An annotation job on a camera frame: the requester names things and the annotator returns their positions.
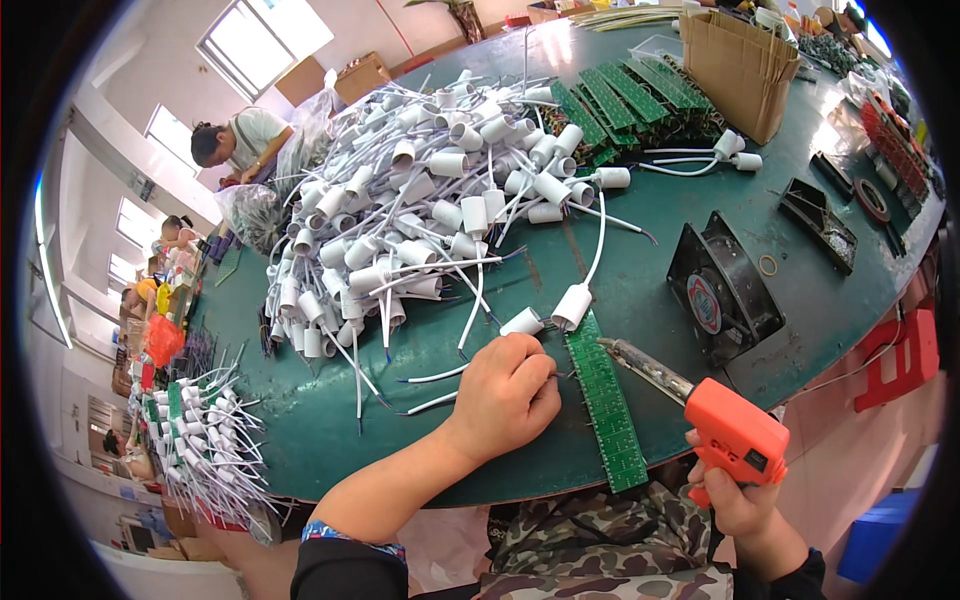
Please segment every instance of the camouflage pants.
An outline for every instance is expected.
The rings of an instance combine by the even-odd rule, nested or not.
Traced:
[[[729,570],[707,561],[709,511],[686,488],[678,497],[655,481],[631,492],[521,505],[476,597],[732,599]]]

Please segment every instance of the factory floor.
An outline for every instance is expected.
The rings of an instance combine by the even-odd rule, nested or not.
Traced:
[[[847,371],[840,361],[820,380]],[[836,574],[850,524],[905,480],[920,448],[936,442],[946,378],[943,373],[914,392],[857,415],[853,397],[864,383],[849,377],[788,403],[789,473],[778,506],[806,542],[824,553],[829,600],[853,598],[857,585]],[[411,595],[475,581],[489,548],[484,508],[420,511],[399,538],[407,547]],[[265,548],[249,535],[198,525],[198,535],[217,542],[243,573],[251,600],[289,598],[299,542]],[[735,564],[726,539],[716,560]]]

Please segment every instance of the red plastic bag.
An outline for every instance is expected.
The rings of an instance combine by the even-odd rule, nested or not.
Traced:
[[[150,318],[146,342],[145,350],[154,365],[163,367],[170,362],[171,356],[183,348],[186,335],[166,317],[154,315]]]

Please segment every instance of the orange soldering iron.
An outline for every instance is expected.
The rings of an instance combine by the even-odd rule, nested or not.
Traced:
[[[640,375],[683,406],[684,418],[700,434],[695,447],[708,468],[720,467],[742,485],[779,483],[786,474],[783,452],[790,432],[747,398],[709,377],[694,386],[625,340],[598,338],[617,363]],[[690,499],[707,508],[704,488]]]

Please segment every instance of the green table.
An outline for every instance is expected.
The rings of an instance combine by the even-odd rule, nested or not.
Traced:
[[[528,69],[534,77],[556,75],[574,84],[578,71],[625,57],[628,48],[657,33],[674,35],[666,25],[595,34],[573,28],[566,20],[543,24],[530,34]],[[463,68],[478,75],[517,75],[522,71],[522,52],[522,32],[514,32],[436,60],[400,82],[416,89],[432,70],[430,85],[439,86],[453,81]],[[593,280],[593,310],[604,333],[633,341],[690,380],[709,375],[729,381],[723,370],[708,368],[693,324],[665,282],[684,222],[701,230],[710,212],[719,209],[754,261],[763,254],[777,259],[779,271],[764,280],[787,317],[786,327],[727,366],[736,388],[769,409],[853,347],[894,303],[898,290],[916,270],[943,205],[935,198],[927,201],[904,236],[908,255],[894,260],[881,230],[867,220],[860,206],[840,202],[809,166],[816,150],[829,154],[850,150],[844,146],[851,142],[825,120],[841,100],[836,78],[830,74],[825,73],[818,84],[795,81],[780,133],[758,150],[764,167],[755,175],[729,166],[693,179],[634,172],[630,188],[611,192],[610,214],[649,229],[660,245],[654,248],[643,236],[607,228],[607,248]],[[852,111],[847,108],[837,114],[850,117]],[[748,151],[756,151],[755,145],[748,144]],[[862,152],[845,163],[852,176],[873,175]],[[851,276],[836,272],[827,257],[777,212],[780,192],[792,177],[826,190],[831,207],[857,236],[859,251]],[[903,231],[909,224],[906,213],[892,195],[888,200]],[[549,315],[566,287],[582,280],[597,235],[598,220],[576,214],[562,224],[524,222],[513,229],[506,250],[521,244],[529,250],[487,275],[487,299],[497,317],[506,321],[527,305],[542,316]],[[452,407],[400,417],[368,395],[363,436],[358,437],[353,371],[346,361],[339,357],[315,361],[314,376],[290,348],[269,360],[259,355],[255,309],[263,301],[266,266],[264,257],[245,250],[233,276],[217,288],[205,286],[199,310],[205,313],[206,326],[219,334],[221,344],[229,343],[236,350],[242,341],[250,341],[242,363],[250,381],[244,387],[265,398],[256,414],[266,421],[268,430],[269,442],[262,449],[272,491],[317,499],[350,473],[431,431]],[[408,321],[392,338],[394,360],[389,366],[376,320],[368,321],[361,337],[361,361],[397,409],[456,389],[458,378],[419,386],[396,379],[462,364],[456,344],[471,305],[468,292],[442,306],[408,301]],[[472,355],[496,333],[491,324],[476,324],[466,354]],[[540,338],[560,370],[568,370],[560,334],[549,331]],[[689,425],[681,409],[638,377],[618,373],[649,465],[688,451],[683,433]],[[484,465],[432,505],[504,502],[603,482],[597,442],[578,385],[575,380],[562,380],[560,387],[564,407],[543,435]]]

